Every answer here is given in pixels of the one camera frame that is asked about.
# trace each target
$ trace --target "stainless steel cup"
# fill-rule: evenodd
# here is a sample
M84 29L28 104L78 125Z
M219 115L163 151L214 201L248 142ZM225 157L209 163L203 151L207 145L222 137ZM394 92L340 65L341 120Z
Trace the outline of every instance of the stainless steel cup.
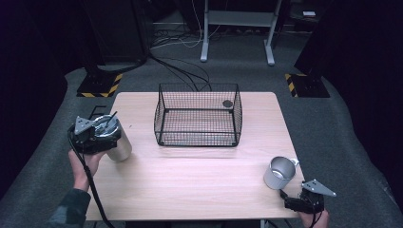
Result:
M264 182L271 189L282 189L296 174L297 159L274 157L264 173Z

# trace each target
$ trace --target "wire mesh basket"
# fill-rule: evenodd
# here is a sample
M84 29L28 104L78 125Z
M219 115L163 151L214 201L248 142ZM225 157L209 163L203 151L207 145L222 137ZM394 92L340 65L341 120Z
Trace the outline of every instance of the wire mesh basket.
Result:
M237 84L160 84L154 118L159 145L237 146L241 128Z

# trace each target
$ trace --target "table top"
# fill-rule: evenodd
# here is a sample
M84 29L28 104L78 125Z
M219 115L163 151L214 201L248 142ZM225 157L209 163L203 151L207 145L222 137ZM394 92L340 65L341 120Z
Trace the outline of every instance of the table top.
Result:
M154 115L157 92L123 92L117 112L132 145L131 156L100 161L94 181L110 220L282 219L297 213L284 208L263 175L275 156L296 158L277 97L271 92L241 92L242 131L236 147L157 145ZM284 191L296 197L303 174ZM102 220L95 200L87 220Z

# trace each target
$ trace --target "dark background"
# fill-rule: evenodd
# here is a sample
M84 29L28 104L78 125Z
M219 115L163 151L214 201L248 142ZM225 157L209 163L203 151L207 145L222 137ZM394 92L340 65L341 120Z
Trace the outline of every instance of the dark background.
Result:
M336 87L349 107L357 137L387 178L400 208L401 5L393 0L335 0L296 62L302 72L314 67ZM71 43L71 36L77 34L73 31L80 31L94 62L104 61L77 0L7 0L0 10L1 123L6 126L0 171L7 174L2 179L3 196L63 101L64 76L83 67Z

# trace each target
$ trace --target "hand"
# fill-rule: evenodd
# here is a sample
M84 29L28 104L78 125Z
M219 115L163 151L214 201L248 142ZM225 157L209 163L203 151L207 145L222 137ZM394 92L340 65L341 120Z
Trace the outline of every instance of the hand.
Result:
M86 165L91 171L92 176L94 176L97 172L100 159L105 153L106 152L100 152L94 155L84 155L84 160L86 161ZM87 192L89 183L83 165L73 150L68 151L68 158L70 159L70 164L74 175L73 188L81 189Z
M312 220L314 218L313 214L306 214L302 212L298 212L299 217L302 220L303 226L304 227L311 227L312 225ZM319 219L319 221L315 224L315 228L328 228L329 227L329 212L324 209L322 211L322 215L320 216L320 212L316 214L316 219Z

